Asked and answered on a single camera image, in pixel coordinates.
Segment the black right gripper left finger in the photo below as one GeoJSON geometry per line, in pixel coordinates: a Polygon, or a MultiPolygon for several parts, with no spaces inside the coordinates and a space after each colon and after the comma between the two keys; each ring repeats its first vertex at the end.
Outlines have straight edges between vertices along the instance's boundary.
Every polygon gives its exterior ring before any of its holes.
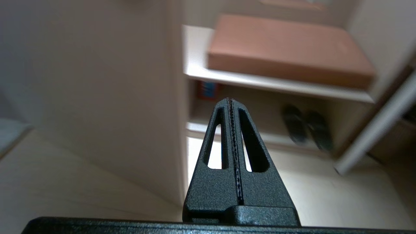
{"type": "Polygon", "coordinates": [[[226,210],[243,202],[238,150],[234,141],[232,101],[219,101],[211,114],[183,203],[183,221],[224,222],[226,210]],[[208,166],[217,126],[221,128],[221,168],[208,166]]]}

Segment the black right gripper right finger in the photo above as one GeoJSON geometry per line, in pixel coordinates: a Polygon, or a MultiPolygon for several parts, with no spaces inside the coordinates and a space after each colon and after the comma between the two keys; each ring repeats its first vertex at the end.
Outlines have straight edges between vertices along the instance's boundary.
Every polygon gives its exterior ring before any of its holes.
{"type": "Polygon", "coordinates": [[[300,226],[296,207],[247,108],[228,100],[237,205],[227,218],[237,225],[300,226]]]}

